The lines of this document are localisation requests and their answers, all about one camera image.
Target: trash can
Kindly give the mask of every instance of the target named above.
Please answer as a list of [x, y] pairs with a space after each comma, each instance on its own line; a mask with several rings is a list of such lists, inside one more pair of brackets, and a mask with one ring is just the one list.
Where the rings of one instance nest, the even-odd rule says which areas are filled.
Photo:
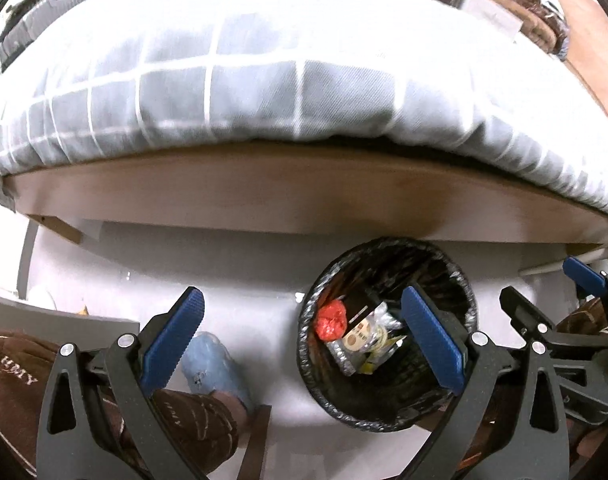
[[469, 332], [477, 307], [461, 268], [434, 244], [412, 238], [378, 238], [333, 261], [306, 295], [299, 314], [297, 365], [308, 391], [331, 416], [359, 430], [400, 431], [435, 412], [449, 398], [437, 383], [417, 343], [409, 335], [372, 375], [341, 373], [313, 328], [327, 302], [365, 284], [392, 306], [401, 291], [417, 282], [442, 310], [452, 312]]

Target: foot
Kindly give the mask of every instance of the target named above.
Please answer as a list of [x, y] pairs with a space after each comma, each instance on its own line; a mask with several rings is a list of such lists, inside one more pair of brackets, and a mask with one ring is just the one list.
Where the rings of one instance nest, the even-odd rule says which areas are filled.
[[223, 392], [237, 397], [249, 413], [255, 411], [255, 403], [239, 365], [211, 333], [198, 333], [189, 343], [180, 363], [193, 394]]

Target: metal pin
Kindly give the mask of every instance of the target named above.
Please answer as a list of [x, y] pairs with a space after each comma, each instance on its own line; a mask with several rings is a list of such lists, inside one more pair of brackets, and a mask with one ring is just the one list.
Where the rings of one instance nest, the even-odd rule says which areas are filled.
[[471, 339], [477, 346], [486, 346], [488, 344], [488, 336], [484, 332], [474, 332], [471, 335]]
[[117, 345], [120, 348], [128, 348], [135, 342], [135, 336], [132, 334], [124, 334], [121, 335], [119, 339], [117, 339]]
[[541, 343], [539, 341], [533, 341], [532, 348], [535, 351], [535, 353], [539, 354], [539, 355], [542, 355], [544, 352], [546, 352], [546, 347], [544, 346], [543, 343]]
[[73, 346], [73, 343], [66, 343], [62, 348], [60, 348], [60, 354], [65, 357], [71, 355], [74, 350], [75, 347]]

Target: red plastic wrapper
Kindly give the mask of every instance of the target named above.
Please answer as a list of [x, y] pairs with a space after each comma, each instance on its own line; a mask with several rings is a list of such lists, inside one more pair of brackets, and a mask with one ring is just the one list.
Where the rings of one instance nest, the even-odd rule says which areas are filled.
[[342, 337], [348, 328], [346, 307], [341, 300], [332, 300], [319, 309], [315, 318], [315, 333], [328, 343]]

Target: blue gripper pad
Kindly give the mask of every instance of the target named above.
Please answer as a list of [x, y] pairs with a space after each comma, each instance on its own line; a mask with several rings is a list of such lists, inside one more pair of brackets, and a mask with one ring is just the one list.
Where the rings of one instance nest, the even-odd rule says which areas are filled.
[[603, 298], [608, 293], [606, 280], [577, 258], [569, 256], [564, 260], [564, 274], [573, 280], [587, 293], [596, 298]]
[[464, 358], [433, 311], [412, 286], [402, 292], [402, 316], [439, 385], [456, 396], [464, 391]]
[[204, 295], [189, 287], [167, 314], [155, 316], [144, 327], [155, 329], [164, 323], [142, 358], [140, 389], [146, 397], [164, 388], [175, 371], [181, 356], [204, 319]]

